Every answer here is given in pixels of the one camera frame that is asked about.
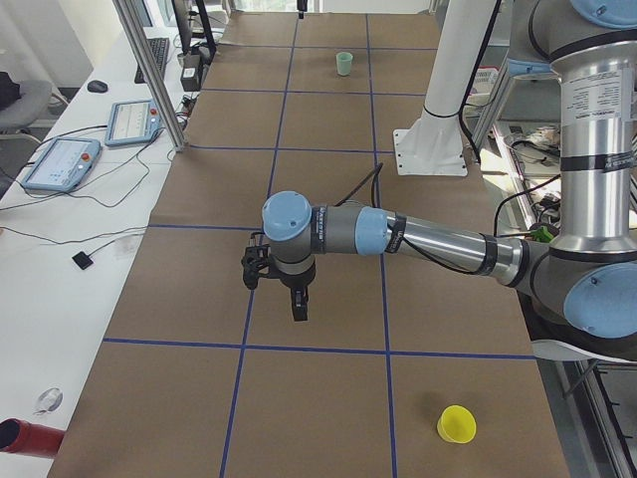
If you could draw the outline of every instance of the yellow cup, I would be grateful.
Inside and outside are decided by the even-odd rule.
[[[445,408],[436,425],[440,437],[449,443],[469,443],[476,436],[476,419],[464,406]]]

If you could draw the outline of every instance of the metal pole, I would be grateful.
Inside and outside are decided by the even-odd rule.
[[[150,52],[150,48],[148,47],[148,42],[146,41],[146,36],[135,7],[132,2],[126,0],[112,0],[112,3],[117,11],[119,22],[123,27],[123,31],[126,33],[135,59],[141,67],[143,77],[150,88],[152,98],[155,100],[161,118],[170,134],[172,144],[176,151],[181,151],[186,143],[183,131],[181,130],[179,121],[177,121],[175,111],[172,108],[172,102],[170,101],[166,86],[153,60],[152,52]]]
[[[509,76],[509,61],[507,56],[505,56],[500,66],[498,79],[491,91],[489,104],[482,109],[478,123],[474,128],[474,142],[478,145],[478,148],[480,148],[489,133],[489,129],[491,129],[493,123],[502,112],[513,85],[514,80]]]
[[[571,395],[573,395],[573,393],[577,390],[577,388],[584,383],[588,375],[597,367],[598,364],[599,364],[599,358],[596,358],[595,360],[593,360],[589,364],[588,368],[575,381],[575,383],[571,385],[570,388],[561,395],[562,398],[569,398]]]

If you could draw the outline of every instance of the black cord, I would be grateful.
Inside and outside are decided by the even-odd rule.
[[[17,231],[15,229],[10,228],[10,227],[0,225],[0,230],[10,231],[10,232],[13,232],[14,234],[18,234],[20,236],[33,237],[35,239],[40,239],[42,241],[47,241],[47,242],[49,242],[49,243],[51,243],[53,245],[56,245],[56,246],[64,246],[66,244],[82,244],[83,242],[93,241],[94,239],[101,239],[103,237],[115,236],[117,234],[123,234],[124,232],[135,231],[135,230],[138,230],[138,229],[145,229],[145,228],[146,228],[145,226],[128,227],[128,228],[122,229],[120,231],[103,232],[102,234],[98,234],[98,235],[92,236],[92,237],[87,237],[86,239],[73,239],[73,240],[69,240],[69,241],[56,241],[55,239],[50,239],[48,237],[38,236],[37,234],[29,234],[27,232]]]
[[[539,212],[539,216],[537,217],[537,221],[541,222],[541,218],[544,217],[544,214],[546,214],[546,212],[550,211],[551,209],[555,209],[555,206],[558,205],[560,203],[559,200],[555,201],[552,204],[549,204],[548,206],[545,206],[540,212]]]
[[[101,249],[104,249],[106,247],[108,247],[110,244],[114,244],[115,242],[117,242],[120,239],[123,239],[125,237],[135,237],[135,236],[143,236],[143,232],[139,232],[137,234],[128,234],[127,236],[121,236],[121,237],[117,237],[116,239],[113,239],[112,241],[108,241],[105,244],[103,244],[102,246],[100,246],[98,249],[96,249],[95,251],[93,251],[90,254],[87,254],[87,256],[92,257],[94,254],[96,254],[97,252],[100,252]]]
[[[496,100],[496,99],[495,99],[495,98],[493,98],[492,100],[489,100],[488,102],[484,103],[483,105],[475,105],[475,104],[473,104],[473,103],[465,103],[465,107],[485,108],[485,107],[487,107],[488,105],[492,105],[492,104],[493,104],[493,102],[494,102],[495,100]]]
[[[427,107],[423,105],[425,112],[427,112],[432,117],[440,118],[440,119],[452,118],[455,116],[458,117],[458,123],[460,124],[460,129],[462,130],[463,135],[467,138],[467,141],[469,142],[469,145],[471,146],[471,150],[474,152],[474,156],[476,157],[476,162],[478,164],[482,164],[482,159],[480,158],[480,151],[478,150],[478,147],[476,146],[476,143],[474,142],[473,135],[471,131],[469,130],[469,127],[465,123],[465,119],[463,118],[463,111],[465,109],[465,106],[468,104],[467,98],[471,94],[471,87],[473,86],[474,79],[476,78],[476,73],[478,72],[478,69],[480,68],[480,62],[482,61],[482,57],[485,55],[485,51],[487,50],[487,47],[489,46],[489,40],[491,39],[491,34],[494,31],[494,25],[496,24],[496,18],[498,17],[498,13],[500,12],[501,3],[502,3],[502,0],[498,0],[496,2],[496,5],[494,6],[494,10],[489,20],[489,26],[487,27],[487,31],[485,32],[485,35],[482,39],[482,44],[480,45],[480,50],[478,51],[478,56],[476,57],[476,62],[474,63],[474,69],[471,73],[471,77],[469,77],[469,83],[467,83],[467,88],[465,89],[465,94],[463,95],[460,108],[451,115],[437,115],[427,110]]]
[[[189,18],[190,21],[198,24],[200,27],[203,28],[203,24],[201,23],[201,20],[196,18],[196,17],[199,16],[199,12],[197,12],[195,10],[191,10],[191,11],[188,12],[188,16],[190,17]],[[217,22],[217,23],[223,25],[224,27],[228,25],[227,23],[224,23],[221,20],[216,19],[215,17],[211,16],[210,14],[207,14],[206,17],[208,17],[208,20],[212,20],[214,22]]]
[[[376,195],[380,194],[380,185],[378,184],[378,175],[380,174],[380,170],[382,169],[383,163],[379,162],[378,166],[376,166],[374,172],[374,177],[371,178],[371,207],[379,207],[376,204]]]
[[[523,232],[516,232],[514,234],[500,234],[496,237],[520,237],[520,236],[528,236],[531,233],[532,231],[523,231]]]
[[[33,152],[37,152],[38,150],[40,150],[40,148],[42,147],[43,144],[46,144],[47,142],[52,141],[53,139],[57,139],[58,137],[67,136],[67,135],[73,134],[75,132],[87,131],[89,129],[104,129],[105,127],[108,127],[108,125],[107,124],[99,124],[97,126],[86,126],[86,127],[81,127],[79,129],[73,129],[71,131],[67,131],[67,132],[62,132],[60,134],[56,134],[55,136],[51,136],[48,139],[45,139],[44,141],[42,141],[40,144],[38,144]]]
[[[91,199],[92,201],[96,202],[97,204],[99,204],[100,206],[106,207],[106,208],[114,208],[119,206],[120,204],[122,204],[131,194],[132,192],[139,187],[139,185],[143,182],[143,180],[146,178],[146,176],[148,174],[150,174],[150,168],[146,165],[146,163],[144,163],[140,158],[139,155],[146,150],[148,147],[150,147],[156,140],[157,138],[161,135],[161,133],[163,132],[164,128],[160,128],[157,130],[157,132],[155,133],[155,135],[153,136],[153,138],[150,140],[150,142],[148,142],[147,144],[145,144],[138,152],[136,152],[133,156],[131,156],[129,159],[127,159],[125,162],[123,162],[122,164],[114,167],[113,169],[100,174],[99,176],[94,177],[93,179],[91,179],[90,181],[84,183],[83,185],[77,187],[75,189],[75,191],[80,191],[82,189],[84,189],[85,187],[93,184],[94,182],[96,182],[97,180],[112,174],[113,172],[117,171],[118,169],[121,169],[122,167],[126,166],[127,164],[129,164],[130,162],[132,162],[134,159],[137,160],[137,162],[139,162],[139,164],[141,164],[144,168],[145,168],[145,173],[143,174],[143,176],[139,179],[139,181],[123,196],[122,199],[120,199],[119,201],[117,201],[114,204],[106,204],[102,201],[100,201],[99,199],[97,199],[94,196],[90,196],[90,195],[78,195],[78,194],[74,194],[73,192],[56,192],[53,194],[49,194],[49,195],[45,195],[43,196],[38,196],[38,195],[34,195],[31,193],[31,191],[29,191],[17,178],[9,175],[6,173],[6,171],[4,171],[2,168],[0,168],[0,171],[5,174],[7,177],[9,177],[10,179],[12,179],[13,181],[15,181],[16,183],[18,183],[18,185],[20,185],[20,187],[23,189],[23,191],[25,192],[25,194],[27,194],[29,197],[32,197],[34,199],[38,199],[37,201],[33,201],[33,202],[27,202],[27,203],[23,203],[23,204],[16,204],[14,206],[7,206],[7,207],[2,207],[0,208],[0,211],[7,211],[10,209],[16,209],[19,207],[25,207],[25,206],[31,206],[34,204],[39,204],[41,202],[45,202],[48,200],[51,200],[55,197],[60,197],[60,196],[69,196],[69,197],[74,197],[76,199]]]
[[[380,172],[380,169],[382,169],[383,163],[379,162],[378,165],[376,167],[374,167],[371,171],[369,171],[367,173],[367,175],[364,177],[364,179],[362,179],[358,184],[356,184],[356,186],[347,193],[347,195],[345,197],[343,197],[337,204],[335,204],[334,206],[342,206],[345,202],[347,202],[351,196],[353,196],[356,192],[358,192],[358,190],[364,186],[367,181],[369,181],[369,179],[371,179],[372,177],[374,177],[374,181],[378,180],[378,173]],[[373,188],[373,182],[372,182],[372,205],[373,207],[376,207],[376,200],[374,198],[375,195],[375,188]]]
[[[542,149],[541,147],[539,147],[537,144],[535,144],[532,141],[529,141],[528,139],[518,139],[514,142],[511,143],[511,146],[509,146],[513,151],[516,150],[516,146],[522,144],[526,147],[530,147],[531,149],[534,149],[536,151],[539,151],[541,153],[544,154],[550,154],[551,156],[556,156],[557,158],[559,158],[560,152],[559,149],[557,149],[556,147],[548,147],[547,149]]]
[[[511,196],[504,199],[500,204],[498,204],[498,208],[496,209],[496,214],[494,215],[494,236],[498,237],[498,217],[500,216],[500,211],[502,211],[502,208],[505,206],[505,204],[507,204],[512,199],[515,199],[516,197],[522,196],[524,194],[529,194],[531,192],[537,191],[538,189],[542,189],[543,187],[551,184],[552,182],[557,181],[559,178],[560,178],[560,175],[556,174],[551,179],[543,183],[540,183],[537,186],[530,187],[529,189],[525,189],[524,191],[517,192],[516,194],[512,194]]]
[[[393,232],[393,227],[390,226],[389,224],[387,224],[387,228]],[[409,239],[407,239],[406,237],[403,236],[402,238],[402,242],[404,242],[405,244],[407,244],[409,247],[411,247],[414,251],[416,251],[418,254],[420,254],[421,256],[423,256],[425,259],[430,260],[431,262],[433,262],[434,264],[438,264],[440,267],[447,269],[449,271],[452,272],[457,272],[458,274],[464,274],[467,276],[475,276],[476,274],[479,273],[479,271],[468,271],[467,269],[462,268],[461,266],[458,266],[457,264],[453,264],[441,257],[436,256],[435,254],[432,254],[431,252],[427,252],[424,249],[418,247],[417,245],[415,245],[414,243],[412,243]]]

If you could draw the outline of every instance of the wires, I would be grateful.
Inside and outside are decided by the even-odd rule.
[[[389,224],[387,224],[387,228],[391,232],[394,231],[393,227],[390,226]],[[442,267],[444,269],[447,269],[448,271],[457,272],[458,274],[464,274],[464,275],[467,275],[467,276],[475,276],[476,274],[478,274],[480,272],[480,271],[468,271],[467,269],[464,269],[464,268],[458,266],[457,264],[453,264],[453,263],[451,263],[449,261],[446,261],[445,259],[443,259],[441,257],[438,257],[435,254],[432,254],[431,252],[427,252],[424,249],[422,249],[421,247],[418,247],[417,245],[415,245],[413,242],[411,242],[405,236],[403,236],[402,242],[407,244],[410,248],[412,248],[418,254],[423,256],[425,259],[430,260],[434,264],[437,264],[440,267]]]
[[[469,145],[471,146],[471,150],[474,152],[474,156],[476,157],[476,162],[478,164],[482,164],[482,160],[480,158],[480,151],[478,150],[478,147],[476,146],[476,143],[473,140],[472,133],[469,131],[469,128],[467,127],[467,124],[465,123],[465,120],[463,118],[463,111],[465,109],[465,106],[477,107],[477,105],[468,104],[467,98],[469,97],[469,94],[471,93],[471,87],[473,85],[474,79],[476,78],[476,73],[478,72],[478,69],[480,68],[480,62],[482,61],[482,57],[485,55],[485,51],[487,50],[487,47],[489,46],[489,39],[491,38],[491,34],[494,30],[494,25],[496,24],[496,18],[498,17],[498,13],[500,12],[501,3],[502,3],[502,0],[498,0],[496,2],[496,5],[494,6],[494,10],[491,14],[487,31],[485,32],[485,35],[482,39],[482,44],[480,45],[480,50],[478,51],[478,56],[476,57],[476,62],[474,63],[474,69],[472,71],[471,77],[469,78],[469,83],[467,83],[467,88],[465,90],[465,94],[462,98],[462,103],[460,104],[460,107],[458,108],[458,110],[451,115],[437,115],[427,110],[427,107],[423,105],[425,112],[427,112],[432,117],[440,118],[440,119],[452,118],[455,116],[458,117],[458,123],[460,124],[460,129],[462,130],[462,133],[465,135],[465,137],[469,141]],[[487,105],[490,105],[494,100],[495,99],[491,99],[486,105],[483,105],[483,106],[485,107]]]
[[[25,207],[25,206],[31,206],[34,204],[39,204],[41,202],[45,202],[48,201],[50,199],[53,199],[55,197],[60,197],[60,196],[69,196],[69,197],[73,197],[76,199],[90,199],[94,202],[96,202],[97,204],[99,204],[100,206],[106,207],[106,208],[115,208],[118,207],[120,204],[122,204],[131,194],[132,192],[139,187],[139,185],[143,182],[143,180],[146,178],[146,176],[148,176],[148,174],[150,174],[150,168],[146,165],[146,163],[144,163],[140,158],[139,155],[144,152],[148,147],[150,147],[153,143],[155,143],[155,141],[157,140],[157,138],[161,135],[161,133],[163,132],[164,128],[160,128],[157,130],[157,132],[155,133],[155,135],[153,136],[153,138],[151,139],[150,142],[148,142],[147,144],[145,144],[139,151],[137,151],[134,155],[132,155],[129,159],[127,159],[125,162],[123,162],[122,164],[119,164],[118,166],[114,167],[113,169],[104,172],[102,174],[100,174],[99,176],[94,177],[93,179],[91,179],[90,181],[84,183],[83,185],[77,187],[75,189],[74,192],[80,191],[82,189],[84,189],[85,187],[88,187],[89,185],[93,184],[94,182],[96,182],[97,180],[114,173],[115,171],[117,171],[118,169],[123,168],[124,166],[126,166],[127,164],[131,163],[134,160],[137,160],[137,162],[139,164],[141,164],[143,166],[143,168],[145,169],[144,174],[142,175],[142,177],[135,183],[135,185],[118,201],[116,201],[113,204],[107,204],[103,201],[100,201],[99,199],[97,199],[94,196],[91,195],[79,195],[76,194],[74,192],[56,192],[53,194],[49,194],[49,195],[45,195],[45,196],[39,196],[39,195],[35,195],[32,194],[17,178],[10,176],[9,174],[7,174],[4,170],[2,170],[2,172],[9,177],[10,179],[12,179],[13,181],[15,181],[16,183],[18,183],[20,185],[20,187],[24,190],[25,194],[27,194],[29,197],[32,197],[34,199],[38,199],[37,201],[32,201],[32,202],[27,202],[27,203],[22,203],[22,204],[16,204],[14,206],[7,206],[7,207],[3,207],[0,208],[0,211],[7,211],[10,209],[16,209],[19,207]]]
[[[559,157],[550,157],[552,156],[551,152],[544,151],[543,149],[540,149],[537,147],[534,147],[533,149],[538,152],[544,153],[543,157],[536,157],[536,156],[531,156],[530,154],[527,154],[527,153],[523,153],[515,149],[513,146],[509,146],[506,143],[504,143],[504,146],[506,149],[509,149],[510,151],[512,151],[516,156],[519,156],[519,160],[527,164],[541,164],[542,166],[552,167],[559,162]]]
[[[60,134],[56,134],[55,136],[51,136],[48,139],[45,139],[44,141],[42,141],[40,144],[38,144],[38,146],[34,149],[33,152],[38,151],[42,147],[43,144],[46,144],[49,141],[57,139],[58,137],[67,136],[67,135],[73,134],[75,132],[88,131],[89,129],[104,129],[106,127],[108,127],[106,124],[99,124],[97,126],[86,126],[86,127],[81,127],[79,129],[73,129],[71,131],[67,131],[67,132],[62,132]]]
[[[0,230],[13,232],[14,234],[18,234],[20,236],[32,237],[34,239],[40,239],[41,241],[46,241],[46,242],[48,242],[50,244],[53,244],[55,246],[64,246],[66,244],[82,244],[84,242],[93,241],[94,239],[101,239],[101,238],[104,238],[104,237],[116,236],[117,234],[123,234],[123,233],[130,232],[130,231],[145,230],[145,229],[146,229],[145,226],[128,227],[128,228],[122,229],[120,231],[103,232],[102,234],[98,234],[98,235],[95,235],[95,236],[87,237],[85,239],[72,239],[72,240],[68,240],[68,241],[57,241],[55,239],[51,239],[51,238],[48,238],[48,237],[39,236],[37,234],[30,234],[28,232],[22,232],[22,231],[18,231],[16,229],[12,229],[12,228],[7,227],[7,226],[0,225]]]
[[[524,191],[517,192],[516,194],[512,194],[511,196],[504,199],[500,204],[498,204],[498,208],[496,209],[496,214],[494,216],[494,236],[498,237],[498,218],[500,216],[500,211],[502,211],[502,208],[505,206],[505,204],[507,204],[512,199],[515,199],[516,197],[520,197],[524,194],[529,194],[530,192],[534,192],[534,191],[537,191],[538,189],[542,189],[543,187],[551,184],[554,181],[557,181],[558,179],[560,179],[560,174],[556,174],[551,179],[545,182],[542,182],[538,184],[537,186],[531,187],[529,189],[525,189]]]
[[[116,239],[113,239],[112,241],[108,241],[105,244],[103,244],[102,246],[100,246],[98,249],[96,249],[95,251],[87,254],[87,256],[92,257],[94,254],[100,252],[102,249],[108,247],[110,244],[114,244],[115,242],[117,242],[120,239],[125,239],[127,237],[135,237],[135,236],[143,236],[143,232],[138,232],[136,234],[128,234],[127,236],[121,236],[121,237],[117,237]]]
[[[369,181],[369,179],[372,179],[372,183],[371,183],[371,205],[372,207],[377,207],[376,206],[376,189],[378,187],[378,174],[380,173],[380,170],[382,169],[383,163],[379,162],[378,165],[376,167],[374,167],[371,171],[369,171],[367,173],[367,175],[358,183],[356,184],[356,186],[347,193],[347,195],[345,197],[343,197],[337,204],[335,204],[334,206],[342,206],[345,202],[347,202],[356,192],[358,192],[358,190],[364,186],[367,181]]]
[[[545,206],[540,212],[539,212],[539,216],[537,217],[537,221],[538,222],[542,222],[542,218],[544,217],[544,214],[546,214],[548,211],[552,210],[554,212],[557,211],[557,208],[559,207],[561,200],[558,199],[555,202]],[[551,220],[551,216],[548,216],[548,222],[552,222]]]

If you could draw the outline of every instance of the small white object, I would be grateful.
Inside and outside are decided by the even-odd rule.
[[[36,415],[50,413],[57,410],[62,403],[63,394],[59,388],[49,388],[43,391],[36,401]]]

